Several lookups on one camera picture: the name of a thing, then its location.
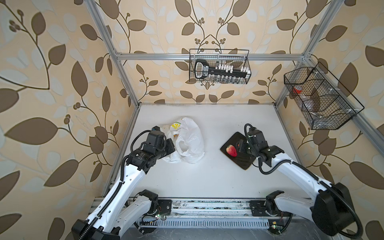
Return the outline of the red fake strawberry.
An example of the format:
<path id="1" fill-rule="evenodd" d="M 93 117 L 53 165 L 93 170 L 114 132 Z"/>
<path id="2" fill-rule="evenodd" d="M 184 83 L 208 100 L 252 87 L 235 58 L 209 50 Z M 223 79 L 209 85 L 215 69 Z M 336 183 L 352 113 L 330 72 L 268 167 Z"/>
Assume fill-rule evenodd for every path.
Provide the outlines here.
<path id="1" fill-rule="evenodd" d="M 228 145 L 228 146 L 227 146 L 227 148 L 226 148 L 226 153 L 227 153 L 229 156 L 233 157 L 233 158 L 237 157 L 237 155 L 238 155 L 237 149 L 236 149 L 235 146 L 233 146 L 233 145 Z"/>

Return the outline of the white plastic bag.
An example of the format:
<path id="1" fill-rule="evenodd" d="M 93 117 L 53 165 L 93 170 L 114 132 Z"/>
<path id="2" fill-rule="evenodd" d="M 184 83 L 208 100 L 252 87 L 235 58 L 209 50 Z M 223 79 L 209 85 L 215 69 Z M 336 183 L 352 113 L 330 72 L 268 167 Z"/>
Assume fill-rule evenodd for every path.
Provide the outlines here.
<path id="1" fill-rule="evenodd" d="M 197 164 L 204 157 L 203 135 L 193 119 L 183 117 L 171 124 L 162 126 L 161 131 L 172 140 L 175 146 L 175 152 L 163 158 L 165 162 Z"/>

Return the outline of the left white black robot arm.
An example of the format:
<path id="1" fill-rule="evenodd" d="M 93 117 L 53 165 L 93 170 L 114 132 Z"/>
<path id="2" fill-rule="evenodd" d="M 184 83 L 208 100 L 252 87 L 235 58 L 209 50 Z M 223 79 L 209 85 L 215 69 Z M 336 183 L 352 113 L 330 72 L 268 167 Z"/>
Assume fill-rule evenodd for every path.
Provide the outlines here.
<path id="1" fill-rule="evenodd" d="M 157 160 L 176 149 L 172 139 L 158 126 L 143 133 L 148 135 L 146 141 L 137 149 L 130 147 L 131 152 L 124 156 L 120 173 L 106 197 L 85 220 L 74 223 L 71 235 L 75 240 L 119 240 L 139 219 L 150 216 L 158 220 L 161 213 L 158 194 L 143 190 L 130 205 L 127 202 Z"/>

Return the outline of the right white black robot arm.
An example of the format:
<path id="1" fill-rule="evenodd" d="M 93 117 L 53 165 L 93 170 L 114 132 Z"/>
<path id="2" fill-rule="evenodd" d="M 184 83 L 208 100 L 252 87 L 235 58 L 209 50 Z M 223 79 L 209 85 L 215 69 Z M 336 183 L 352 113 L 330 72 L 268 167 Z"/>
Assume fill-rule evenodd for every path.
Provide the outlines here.
<path id="1" fill-rule="evenodd" d="M 359 239 L 364 233 L 349 189 L 325 180 L 289 157 L 281 148 L 269 146 L 262 131 L 251 124 L 244 126 L 245 143 L 239 145 L 255 157 L 261 174 L 267 176 L 279 171 L 298 185 L 308 199 L 293 197 L 284 191 L 275 191 L 266 197 L 270 213 L 278 211 L 297 215 L 313 222 L 328 236 L 340 234 Z"/>

